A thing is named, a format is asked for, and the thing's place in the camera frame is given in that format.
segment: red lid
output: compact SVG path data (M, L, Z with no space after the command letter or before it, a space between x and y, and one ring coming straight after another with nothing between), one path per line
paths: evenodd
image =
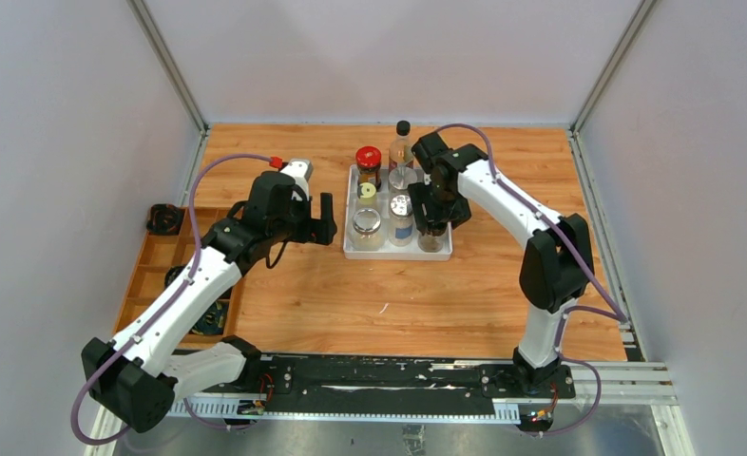
M366 145L356 151L356 164L363 168L373 168L382 163L382 153L372 145Z

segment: wooden table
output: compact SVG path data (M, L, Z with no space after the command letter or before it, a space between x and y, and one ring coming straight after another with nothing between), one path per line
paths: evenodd
M415 127L412 137L430 131ZM507 176L560 213L587 216L563 130L485 131ZM449 261L343 256L345 195L354 152L374 145L387 154L394 136L393 125L218 124L212 129L202 165L237 152L305 158L315 166L310 180L313 196L335 195L339 232L333 245L290 244L275 269L257 265L245 278L239 336L268 352L511 356L522 337L528 307L518 280L522 248L476 204L471 205L471 220L454 231ZM479 144L466 130L448 130L443 136L453 147ZM265 169L270 168L250 160L217 166L198 187L196 204L229 207L246 200L253 179ZM319 211L316 201L313 209ZM595 262L603 280L596 249ZM389 306L381 313L386 303ZM582 303L607 309L591 287ZM564 353L593 360L625 359L617 324L591 313L573 314Z

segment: white wall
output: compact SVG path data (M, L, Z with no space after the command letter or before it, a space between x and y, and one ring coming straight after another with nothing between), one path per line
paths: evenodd
M0 2L0 454L81 454L80 350L196 141L126 2Z
M698 454L747 454L747 2L661 1L583 136Z
M569 123L639 0L147 0L210 122Z

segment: red connector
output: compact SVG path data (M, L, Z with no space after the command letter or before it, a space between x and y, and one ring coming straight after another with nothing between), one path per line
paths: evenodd
M284 160L282 160L281 157L271 157L271 159L272 160L270 160L270 167L276 168L279 171L284 167Z

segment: robotic arm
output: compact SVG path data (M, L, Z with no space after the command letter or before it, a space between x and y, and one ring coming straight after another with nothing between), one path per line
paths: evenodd
M535 390L561 367L555 350L556 332L564 311L577 304L588 278L561 240L541 220L558 220L558 227L576 246L594 271L588 225L577 215L562 217L539 203L501 174L492 176L488 156L472 144L450 149L433 132L412 148L430 183L414 183L409 192L415 224L423 234L439 236L451 223L460 226L471 218L468 199L491 214L525 248L519 282L530 301L525 334L513 353L515 379L523 390ZM508 195L502 181L535 206L530 211Z
M258 261L268 268L270 250L287 242L332 243L337 232L332 195L320 195L321 218L312 218L308 180L312 164L291 161L280 172L266 171L253 182L248 201L231 208L202 238L201 259L193 278L186 266L133 323L105 343L93 338L83 349L83 366L90 378L128 340L135 344L117 360L90 390L90 395L137 432L155 427L175 402L218 383L252 388L259 378L261 353L229 336L214 347L187 355L172 355L178 343L223 292L233 287ZM236 215L243 209L241 217ZM181 285L175 303L144 336L136 335Z

